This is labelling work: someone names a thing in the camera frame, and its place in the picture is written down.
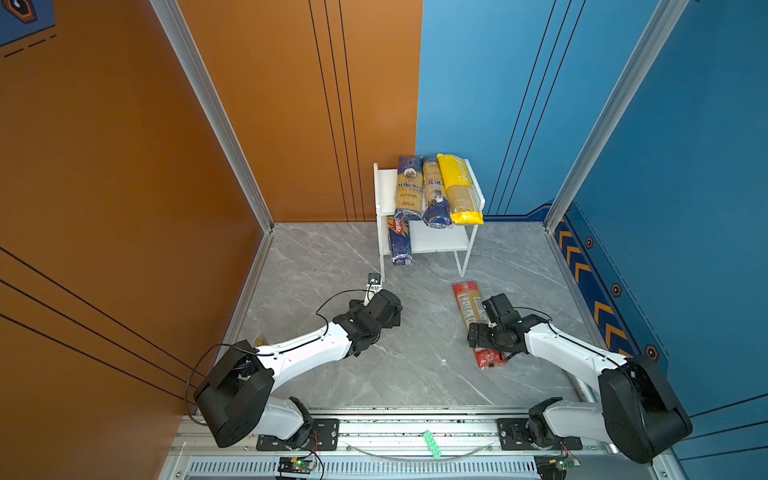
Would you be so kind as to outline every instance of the lower shelf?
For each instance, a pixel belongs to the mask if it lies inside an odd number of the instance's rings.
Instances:
[[[389,250],[389,225],[383,217],[384,228],[379,248],[382,255],[391,255]],[[464,225],[453,225],[449,228],[431,228],[421,220],[409,221],[412,253],[434,253],[466,251],[469,248],[469,236]]]

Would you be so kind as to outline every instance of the black mounting plate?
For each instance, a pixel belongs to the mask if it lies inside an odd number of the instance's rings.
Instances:
[[[317,434],[317,451],[329,452],[336,450],[339,440],[339,420],[338,419],[315,419],[315,425],[312,429]],[[304,450],[315,449],[315,437],[310,435],[310,444]],[[259,441],[256,444],[256,450],[259,452],[288,452],[296,450],[286,445],[283,440],[277,439],[271,435],[259,435]]]
[[[555,443],[549,449],[542,449],[531,444],[525,424],[528,419],[496,419],[498,427],[498,440],[502,443],[502,450],[559,450],[560,444]],[[563,443],[568,450],[581,450],[584,446],[578,437],[565,437]]]

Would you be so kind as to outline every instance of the metal corner post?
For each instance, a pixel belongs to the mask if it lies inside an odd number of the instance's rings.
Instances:
[[[268,234],[272,231],[274,222],[270,211],[266,208],[266,203],[261,195],[253,172],[248,165],[243,148],[237,140],[235,130],[230,123],[227,112],[221,103],[219,94],[216,92],[214,82],[211,80],[208,70],[205,68],[203,58],[197,50],[192,32],[184,20],[181,8],[176,0],[150,0],[160,24],[165,30],[171,46],[176,52],[176,56],[181,63],[184,73],[187,74],[192,88],[194,89],[200,106],[203,107],[211,128],[213,128],[216,138],[219,140],[224,154],[226,154],[232,171],[243,189],[243,193],[248,199],[248,204],[253,210],[253,214],[259,221],[261,230]]]
[[[683,10],[688,5],[689,0],[660,0],[656,6],[653,15],[645,26],[640,40],[637,41],[632,55],[630,55],[624,70],[621,72],[611,96],[603,106],[598,120],[594,123],[584,146],[581,148],[576,161],[568,172],[557,197],[552,203],[547,217],[544,220],[544,226],[548,232],[554,231],[560,219],[565,215],[565,211],[576,197],[576,193],[584,179],[589,175],[594,162],[603,151],[603,147],[608,142],[608,138],[613,134],[616,125],[619,123],[624,111],[635,92],[643,83],[645,75],[650,70],[651,65],[659,55],[659,51],[669,38],[672,29],[677,24],[677,20],[683,14]]]

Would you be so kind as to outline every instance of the upper shelf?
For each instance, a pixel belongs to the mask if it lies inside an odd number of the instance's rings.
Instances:
[[[485,207],[485,198],[480,190],[478,179],[475,178],[475,172],[467,161],[469,175],[472,177],[472,196],[475,198],[475,204],[480,210]],[[395,214],[395,196],[397,192],[397,169],[379,170],[379,164],[373,164],[373,181],[376,182],[376,213],[383,216]],[[426,209],[426,199],[422,202],[422,211]]]

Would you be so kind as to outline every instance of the robotic arm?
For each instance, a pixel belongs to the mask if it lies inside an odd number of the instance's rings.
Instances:
[[[540,316],[521,317],[504,294],[483,306],[492,324],[472,324],[470,346],[546,359],[600,392],[602,405],[552,398],[534,406],[528,433],[536,445],[586,437],[613,443],[631,460],[647,463],[693,431],[664,372],[647,356],[626,358],[563,333]]]
[[[380,290],[365,303],[351,300],[347,313],[315,332],[259,348],[245,340],[235,343],[194,393],[216,444],[228,447],[254,434],[305,447],[312,417],[297,398],[277,399],[272,391],[318,365],[359,356],[383,328],[400,325],[401,310],[397,296]]]

